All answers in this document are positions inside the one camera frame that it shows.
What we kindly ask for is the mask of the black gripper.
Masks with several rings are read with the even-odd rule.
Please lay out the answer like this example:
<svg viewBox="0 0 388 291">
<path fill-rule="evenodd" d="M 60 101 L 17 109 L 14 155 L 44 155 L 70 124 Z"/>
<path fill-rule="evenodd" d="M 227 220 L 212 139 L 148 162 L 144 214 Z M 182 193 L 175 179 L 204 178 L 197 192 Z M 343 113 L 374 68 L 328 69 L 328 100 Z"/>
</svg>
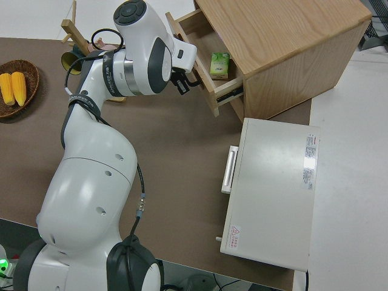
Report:
<svg viewBox="0 0 388 291">
<path fill-rule="evenodd" d="M 185 80 L 182 80 L 182 74 L 183 74 L 183 69 L 173 67 L 170 80 L 172 82 L 176 82 L 176 86 L 178 88 L 179 93 L 181 95 L 184 95 L 189 91 L 189 87 L 185 82 Z"/>
</svg>

